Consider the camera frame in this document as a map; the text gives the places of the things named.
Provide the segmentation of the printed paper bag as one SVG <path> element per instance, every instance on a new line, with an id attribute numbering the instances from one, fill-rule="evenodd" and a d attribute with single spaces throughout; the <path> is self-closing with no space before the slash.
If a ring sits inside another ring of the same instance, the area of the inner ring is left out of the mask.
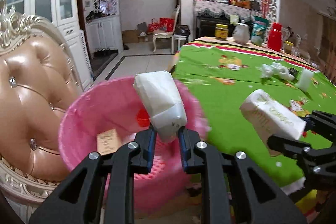
<path id="1" fill-rule="evenodd" d="M 243 117 L 249 121 L 264 144 L 274 134 L 299 140 L 306 122 L 262 89 L 252 92 L 240 106 Z"/>

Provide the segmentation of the small tan carton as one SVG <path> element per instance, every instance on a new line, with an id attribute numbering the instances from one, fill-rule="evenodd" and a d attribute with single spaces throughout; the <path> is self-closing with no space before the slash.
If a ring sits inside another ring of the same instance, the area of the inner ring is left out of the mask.
<path id="1" fill-rule="evenodd" d="M 120 147 L 120 139 L 115 129 L 102 132 L 97 135 L 97 151 L 100 155 L 114 153 Z"/>

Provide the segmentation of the white foam sheet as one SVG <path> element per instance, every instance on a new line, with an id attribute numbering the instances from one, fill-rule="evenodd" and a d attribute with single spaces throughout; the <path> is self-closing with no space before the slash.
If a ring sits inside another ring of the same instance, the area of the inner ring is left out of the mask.
<path id="1" fill-rule="evenodd" d="M 314 76 L 313 71 L 304 68 L 297 82 L 297 88 L 299 88 L 303 92 L 306 92 L 308 87 L 310 86 L 311 79 L 313 78 L 313 76 Z"/>

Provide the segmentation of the black small box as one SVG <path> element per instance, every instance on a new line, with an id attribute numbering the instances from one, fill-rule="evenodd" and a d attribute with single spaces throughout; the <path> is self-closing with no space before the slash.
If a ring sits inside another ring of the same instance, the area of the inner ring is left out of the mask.
<path id="1" fill-rule="evenodd" d="M 289 71 L 290 75 L 292 75 L 294 78 L 297 78 L 297 75 L 298 75 L 298 70 L 297 69 L 289 68 L 288 71 Z"/>

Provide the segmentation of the white tissue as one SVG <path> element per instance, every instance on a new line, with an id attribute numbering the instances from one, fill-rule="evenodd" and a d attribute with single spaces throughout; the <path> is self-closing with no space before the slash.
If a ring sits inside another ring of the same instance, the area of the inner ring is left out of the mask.
<path id="1" fill-rule="evenodd" d="M 282 66 L 280 63 L 273 62 L 271 65 L 262 64 L 261 68 L 261 79 L 269 79 L 273 75 L 280 77 L 282 80 L 293 81 L 294 75 L 290 74 L 289 69 Z"/>

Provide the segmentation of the pink lined trash bin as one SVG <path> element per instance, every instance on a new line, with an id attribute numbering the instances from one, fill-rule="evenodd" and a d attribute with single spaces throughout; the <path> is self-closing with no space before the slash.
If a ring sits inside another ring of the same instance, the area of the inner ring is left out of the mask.
<path id="1" fill-rule="evenodd" d="M 104 81 L 83 93 L 67 110 L 59 129 L 60 155 L 73 170 L 90 152 L 97 151 L 96 137 L 115 129 L 120 147 L 133 141 L 140 127 L 136 116 L 144 105 L 133 87 L 135 76 Z M 187 115 L 186 128 L 206 139 L 209 124 L 199 101 L 181 81 L 174 82 L 179 90 Z M 165 170 L 154 180 L 134 180 L 135 211 L 152 214 L 180 196 L 190 182 L 181 163 L 178 139 L 164 143 L 157 136 L 155 158 L 161 158 Z"/>

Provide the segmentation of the cream carved sofa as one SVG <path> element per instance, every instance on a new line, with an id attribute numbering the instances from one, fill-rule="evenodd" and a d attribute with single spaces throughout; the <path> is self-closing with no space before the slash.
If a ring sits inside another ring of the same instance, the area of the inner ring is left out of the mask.
<path id="1" fill-rule="evenodd" d="M 293 43 L 292 55 L 304 59 L 314 67 L 317 67 L 323 74 L 326 73 L 327 57 L 329 53 L 328 44 L 323 40 L 322 31 L 317 31 L 315 40 L 310 40 L 308 34 L 300 36 L 293 32 L 290 26 L 284 28 L 287 40 Z"/>

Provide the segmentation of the small honey jar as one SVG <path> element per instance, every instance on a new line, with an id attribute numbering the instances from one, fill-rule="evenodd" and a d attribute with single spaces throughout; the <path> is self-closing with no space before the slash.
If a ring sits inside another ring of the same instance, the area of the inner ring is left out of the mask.
<path id="1" fill-rule="evenodd" d="M 293 43 L 289 42 L 287 40 L 284 41 L 284 43 L 283 43 L 284 52 L 291 55 L 292 49 L 293 49 Z"/>

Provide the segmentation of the red thermos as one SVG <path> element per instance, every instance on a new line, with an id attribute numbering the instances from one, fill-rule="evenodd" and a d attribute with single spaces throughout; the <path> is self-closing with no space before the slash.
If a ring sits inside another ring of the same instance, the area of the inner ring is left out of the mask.
<path id="1" fill-rule="evenodd" d="M 282 46 L 282 25 L 274 22 L 269 32 L 267 47 L 271 50 L 280 52 Z"/>

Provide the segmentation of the white stool with bag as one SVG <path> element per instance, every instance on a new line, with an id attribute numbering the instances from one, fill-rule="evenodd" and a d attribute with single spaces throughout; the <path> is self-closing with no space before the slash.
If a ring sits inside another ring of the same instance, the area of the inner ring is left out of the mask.
<path id="1" fill-rule="evenodd" d="M 171 38 L 171 53 L 174 53 L 174 48 L 175 48 L 175 41 L 177 41 L 177 51 L 181 49 L 181 41 L 184 40 L 185 43 L 189 41 L 189 36 L 190 36 L 190 28 L 186 24 L 179 24 L 175 26 L 175 30 L 173 32 L 173 36 Z"/>

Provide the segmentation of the lace covered sideboard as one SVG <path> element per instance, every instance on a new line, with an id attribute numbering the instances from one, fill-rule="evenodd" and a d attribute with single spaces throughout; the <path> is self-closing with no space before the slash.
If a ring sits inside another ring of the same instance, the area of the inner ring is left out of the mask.
<path id="1" fill-rule="evenodd" d="M 243 21 L 247 24 L 250 32 L 252 31 L 254 17 L 262 16 L 261 12 L 222 2 L 193 0 L 194 38 L 201 38 L 203 36 L 214 37 L 217 24 L 227 25 L 228 36 L 232 36 L 236 24 L 231 23 L 231 15 L 238 16 L 239 23 Z"/>

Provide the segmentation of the white low cabinet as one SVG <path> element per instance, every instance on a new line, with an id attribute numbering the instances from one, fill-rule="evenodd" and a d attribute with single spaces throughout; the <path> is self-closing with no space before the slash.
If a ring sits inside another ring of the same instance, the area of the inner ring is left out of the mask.
<path id="1" fill-rule="evenodd" d="M 91 20 L 86 24 L 86 32 L 91 53 L 101 49 L 114 50 L 118 53 L 123 51 L 119 15 Z"/>

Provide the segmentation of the cardboard box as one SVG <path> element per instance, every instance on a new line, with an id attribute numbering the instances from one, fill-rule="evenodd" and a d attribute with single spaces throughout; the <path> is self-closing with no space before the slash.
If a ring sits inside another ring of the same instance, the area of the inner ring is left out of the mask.
<path id="1" fill-rule="evenodd" d="M 138 43 L 138 30 L 125 30 L 122 32 L 124 44 Z"/>

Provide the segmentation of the white dining chair far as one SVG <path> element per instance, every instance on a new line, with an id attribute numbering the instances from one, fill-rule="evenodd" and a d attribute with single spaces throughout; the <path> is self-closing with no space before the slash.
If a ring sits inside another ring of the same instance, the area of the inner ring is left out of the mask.
<path id="1" fill-rule="evenodd" d="M 180 5 L 177 5 L 172 13 L 172 18 L 164 18 L 166 24 L 164 24 L 160 29 L 153 32 L 153 52 L 157 51 L 156 41 L 158 39 L 170 39 L 171 41 L 171 54 L 174 53 L 174 32 L 177 25 L 178 15 L 180 12 Z"/>

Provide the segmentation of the red gift bags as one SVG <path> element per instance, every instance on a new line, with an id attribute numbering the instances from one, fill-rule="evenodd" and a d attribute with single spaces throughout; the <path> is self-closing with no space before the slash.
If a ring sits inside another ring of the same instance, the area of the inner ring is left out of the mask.
<path id="1" fill-rule="evenodd" d="M 164 32 L 172 32 L 175 20 L 173 18 L 153 18 L 148 25 L 147 33 L 153 33 L 155 30 L 162 30 Z"/>

